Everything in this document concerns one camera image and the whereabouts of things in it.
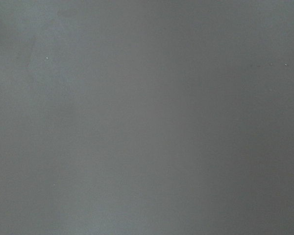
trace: gray background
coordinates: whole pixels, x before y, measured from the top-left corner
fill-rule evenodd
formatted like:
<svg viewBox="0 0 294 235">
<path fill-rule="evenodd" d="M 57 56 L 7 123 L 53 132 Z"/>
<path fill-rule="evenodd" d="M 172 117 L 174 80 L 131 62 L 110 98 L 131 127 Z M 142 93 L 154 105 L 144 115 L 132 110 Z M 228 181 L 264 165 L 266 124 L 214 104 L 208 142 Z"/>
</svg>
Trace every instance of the gray background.
<svg viewBox="0 0 294 235">
<path fill-rule="evenodd" d="M 0 0 L 0 235 L 285 234 L 294 0 Z"/>
</svg>

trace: smooth gray surface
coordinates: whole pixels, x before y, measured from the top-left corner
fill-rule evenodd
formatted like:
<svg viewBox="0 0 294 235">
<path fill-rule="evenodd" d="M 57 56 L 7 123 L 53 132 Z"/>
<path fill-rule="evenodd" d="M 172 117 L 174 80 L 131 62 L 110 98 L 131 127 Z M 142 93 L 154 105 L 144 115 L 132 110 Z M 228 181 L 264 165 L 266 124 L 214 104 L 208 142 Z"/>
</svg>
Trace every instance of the smooth gray surface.
<svg viewBox="0 0 294 235">
<path fill-rule="evenodd" d="M 0 0 L 0 235 L 286 234 L 294 0 Z"/>
</svg>

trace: gray surface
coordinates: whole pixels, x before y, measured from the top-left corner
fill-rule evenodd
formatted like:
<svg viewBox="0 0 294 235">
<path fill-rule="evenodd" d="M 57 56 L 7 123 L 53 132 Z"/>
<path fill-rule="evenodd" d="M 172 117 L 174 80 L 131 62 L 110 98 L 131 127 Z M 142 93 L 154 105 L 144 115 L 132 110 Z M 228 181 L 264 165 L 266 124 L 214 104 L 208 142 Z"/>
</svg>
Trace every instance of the gray surface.
<svg viewBox="0 0 294 235">
<path fill-rule="evenodd" d="M 294 0 L 0 0 L 0 235 L 285 234 Z"/>
</svg>

